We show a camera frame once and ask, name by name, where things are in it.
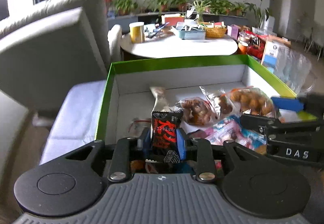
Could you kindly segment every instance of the yellow basket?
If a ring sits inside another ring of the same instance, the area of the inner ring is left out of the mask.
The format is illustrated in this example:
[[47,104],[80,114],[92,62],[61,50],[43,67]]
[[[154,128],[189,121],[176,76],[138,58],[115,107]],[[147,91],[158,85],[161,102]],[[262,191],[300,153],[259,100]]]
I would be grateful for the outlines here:
[[[210,23],[207,22],[200,22],[202,24],[208,25]],[[225,32],[227,28],[207,28],[202,26],[206,30],[206,37],[211,37],[211,38],[221,38],[225,35]]]

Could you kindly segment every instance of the round tabletop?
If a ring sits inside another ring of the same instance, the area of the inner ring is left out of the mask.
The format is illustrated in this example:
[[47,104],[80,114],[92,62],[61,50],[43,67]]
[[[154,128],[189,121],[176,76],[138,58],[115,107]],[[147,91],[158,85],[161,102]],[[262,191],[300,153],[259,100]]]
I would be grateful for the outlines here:
[[154,40],[145,39],[140,44],[132,44],[130,35],[126,34],[120,41],[120,47],[143,58],[232,55],[238,49],[237,43],[228,35],[223,38],[182,40],[173,34]]

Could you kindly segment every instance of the pink container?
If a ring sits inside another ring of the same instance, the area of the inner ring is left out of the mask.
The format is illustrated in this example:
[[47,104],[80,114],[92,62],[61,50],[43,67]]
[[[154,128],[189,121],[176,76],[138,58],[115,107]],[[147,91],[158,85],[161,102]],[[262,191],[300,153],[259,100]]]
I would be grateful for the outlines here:
[[233,39],[237,40],[239,35],[239,29],[240,27],[237,25],[230,25],[227,26],[227,34],[232,37]]

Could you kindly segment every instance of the floor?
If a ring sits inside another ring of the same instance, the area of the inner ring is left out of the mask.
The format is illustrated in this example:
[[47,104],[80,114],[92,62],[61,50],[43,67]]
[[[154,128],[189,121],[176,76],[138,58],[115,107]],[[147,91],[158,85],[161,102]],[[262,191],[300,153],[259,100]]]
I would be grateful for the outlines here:
[[[317,62],[315,55],[304,52],[302,43],[293,42],[292,49],[306,55],[312,62],[312,71],[318,77],[313,91],[324,93],[324,58]],[[0,224],[9,224],[19,216],[20,210],[13,194],[14,183],[23,172],[38,165],[48,134],[46,128],[33,127],[30,119],[18,137],[7,166],[8,177],[0,189]]]

